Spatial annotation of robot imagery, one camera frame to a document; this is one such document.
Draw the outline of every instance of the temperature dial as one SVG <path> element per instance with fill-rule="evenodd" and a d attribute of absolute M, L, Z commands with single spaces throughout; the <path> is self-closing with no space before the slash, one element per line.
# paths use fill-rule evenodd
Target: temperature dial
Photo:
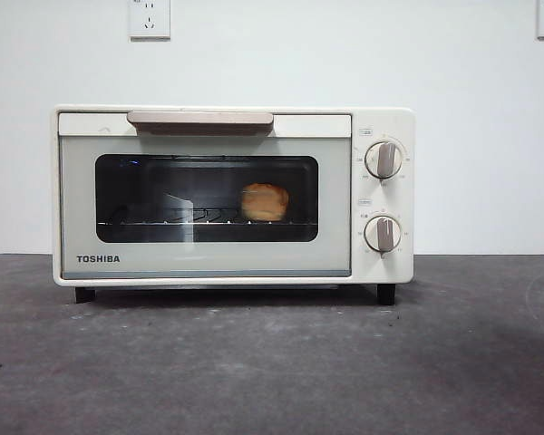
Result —
<path fill-rule="evenodd" d="M 399 147 L 389 140 L 375 143 L 364 155 L 364 165 L 373 177 L 389 179 L 401 168 Z"/>
<path fill-rule="evenodd" d="M 401 228 L 394 219 L 387 216 L 378 216 L 366 224 L 364 239 L 375 251 L 391 252 L 401 241 Z"/>

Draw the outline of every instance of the oven door handle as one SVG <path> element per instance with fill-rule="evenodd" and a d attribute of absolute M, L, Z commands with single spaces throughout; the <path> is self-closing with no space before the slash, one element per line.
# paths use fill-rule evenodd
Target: oven door handle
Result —
<path fill-rule="evenodd" d="M 272 113 L 233 111 L 130 111 L 137 133 L 198 136 L 253 136 L 270 133 Z"/>

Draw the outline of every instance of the bun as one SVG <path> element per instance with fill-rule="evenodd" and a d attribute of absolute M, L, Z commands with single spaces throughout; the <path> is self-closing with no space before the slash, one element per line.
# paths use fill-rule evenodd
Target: bun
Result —
<path fill-rule="evenodd" d="M 253 183 L 242 189 L 242 213 L 250 220 L 282 220 L 287 206 L 288 192 L 279 186 Z"/>

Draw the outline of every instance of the control panel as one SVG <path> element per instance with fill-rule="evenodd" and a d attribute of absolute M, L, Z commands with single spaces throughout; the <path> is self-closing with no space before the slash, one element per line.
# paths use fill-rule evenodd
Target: control panel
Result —
<path fill-rule="evenodd" d="M 355 280 L 413 277 L 413 113 L 363 111 L 353 117 L 352 270 Z"/>

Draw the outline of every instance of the gray floor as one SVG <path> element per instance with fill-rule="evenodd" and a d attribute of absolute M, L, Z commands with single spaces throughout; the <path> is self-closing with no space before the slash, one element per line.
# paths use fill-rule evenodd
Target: gray floor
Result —
<path fill-rule="evenodd" d="M 0 434 L 544 435 L 544 256 L 362 288 L 102 291 L 0 256 Z"/>

